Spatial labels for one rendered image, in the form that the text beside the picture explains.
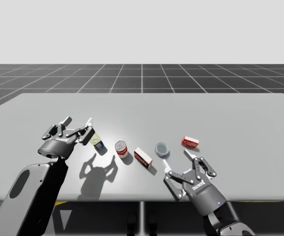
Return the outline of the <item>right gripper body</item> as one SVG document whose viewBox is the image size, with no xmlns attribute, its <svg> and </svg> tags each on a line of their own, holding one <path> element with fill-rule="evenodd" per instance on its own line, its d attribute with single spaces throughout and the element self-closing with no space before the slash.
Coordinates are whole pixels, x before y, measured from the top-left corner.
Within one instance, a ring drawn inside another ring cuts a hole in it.
<svg viewBox="0 0 284 236">
<path fill-rule="evenodd" d="M 226 202 L 224 195 L 208 178 L 196 179 L 193 184 L 186 182 L 185 192 L 201 216 L 213 213 Z"/>
</svg>

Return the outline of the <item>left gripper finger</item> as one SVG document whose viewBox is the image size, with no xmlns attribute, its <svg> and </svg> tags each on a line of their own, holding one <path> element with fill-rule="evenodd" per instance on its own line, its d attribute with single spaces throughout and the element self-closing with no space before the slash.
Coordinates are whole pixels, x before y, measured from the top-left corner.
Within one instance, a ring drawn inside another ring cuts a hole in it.
<svg viewBox="0 0 284 236">
<path fill-rule="evenodd" d="M 95 134 L 95 130 L 92 125 L 93 118 L 89 118 L 89 120 L 86 122 L 86 124 L 81 127 L 74 130 L 70 130 L 65 137 L 71 138 L 72 136 L 76 136 L 75 142 L 80 143 L 82 145 L 87 145 L 87 143 L 90 141 L 92 136 Z"/>
<path fill-rule="evenodd" d="M 42 140 L 47 140 L 55 135 L 61 137 L 63 135 L 63 131 L 67 128 L 67 126 L 71 123 L 72 118 L 67 117 L 64 121 L 59 122 L 59 124 L 53 124 L 49 127 L 49 129 L 42 136 Z"/>
</svg>

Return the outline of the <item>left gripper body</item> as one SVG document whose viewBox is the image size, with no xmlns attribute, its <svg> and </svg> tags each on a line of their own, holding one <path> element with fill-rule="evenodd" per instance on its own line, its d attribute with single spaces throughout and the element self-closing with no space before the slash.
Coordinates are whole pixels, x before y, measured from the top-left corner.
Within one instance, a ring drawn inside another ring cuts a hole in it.
<svg viewBox="0 0 284 236">
<path fill-rule="evenodd" d="M 56 138 L 51 136 L 44 136 L 42 140 L 45 143 L 38 149 L 38 153 L 48 158 L 62 157 L 68 159 L 76 145 L 76 136 L 70 138 Z"/>
</svg>

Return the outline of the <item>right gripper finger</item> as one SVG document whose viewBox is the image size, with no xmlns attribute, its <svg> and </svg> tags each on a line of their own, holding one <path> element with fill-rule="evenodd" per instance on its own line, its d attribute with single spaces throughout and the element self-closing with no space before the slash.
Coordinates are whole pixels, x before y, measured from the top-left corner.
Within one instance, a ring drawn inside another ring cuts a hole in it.
<svg viewBox="0 0 284 236">
<path fill-rule="evenodd" d="M 187 177 L 185 174 L 178 174 L 172 171 L 166 160 L 163 160 L 163 165 L 165 167 L 164 184 L 172 194 L 173 198 L 176 201 L 180 201 L 185 195 L 183 183 L 192 185 L 194 184 L 194 181 Z"/>
<path fill-rule="evenodd" d="M 203 157 L 197 157 L 189 149 L 184 149 L 184 154 L 191 160 L 192 168 L 184 172 L 185 182 L 198 182 L 201 180 L 211 180 L 216 177 L 216 171 Z"/>
</svg>

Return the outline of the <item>blue flat can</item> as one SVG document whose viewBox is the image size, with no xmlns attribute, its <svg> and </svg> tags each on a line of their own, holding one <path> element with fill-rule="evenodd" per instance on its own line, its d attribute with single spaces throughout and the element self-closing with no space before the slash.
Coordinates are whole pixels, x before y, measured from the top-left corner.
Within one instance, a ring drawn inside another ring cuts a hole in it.
<svg viewBox="0 0 284 236">
<path fill-rule="evenodd" d="M 163 158 L 166 157 L 169 154 L 169 148 L 165 143 L 157 143 L 155 146 L 155 153 Z"/>
</svg>

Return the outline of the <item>red and white can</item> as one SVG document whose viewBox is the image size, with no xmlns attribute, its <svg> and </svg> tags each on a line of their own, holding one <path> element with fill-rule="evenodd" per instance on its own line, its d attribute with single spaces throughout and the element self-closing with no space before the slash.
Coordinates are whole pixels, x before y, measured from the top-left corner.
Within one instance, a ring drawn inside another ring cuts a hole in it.
<svg viewBox="0 0 284 236">
<path fill-rule="evenodd" d="M 124 141 L 118 141 L 115 144 L 115 150 L 117 152 L 117 155 L 122 159 L 127 157 L 128 155 L 128 149 L 127 149 L 127 145 Z"/>
</svg>

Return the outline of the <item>dark red and white carton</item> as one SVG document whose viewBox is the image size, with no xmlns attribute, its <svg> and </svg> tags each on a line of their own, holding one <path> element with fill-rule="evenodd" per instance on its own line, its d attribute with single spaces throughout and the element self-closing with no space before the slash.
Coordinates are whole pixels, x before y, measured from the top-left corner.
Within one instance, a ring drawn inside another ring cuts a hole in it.
<svg viewBox="0 0 284 236">
<path fill-rule="evenodd" d="M 139 147 L 134 150 L 134 157 L 147 169 L 151 167 L 153 159 Z"/>
</svg>

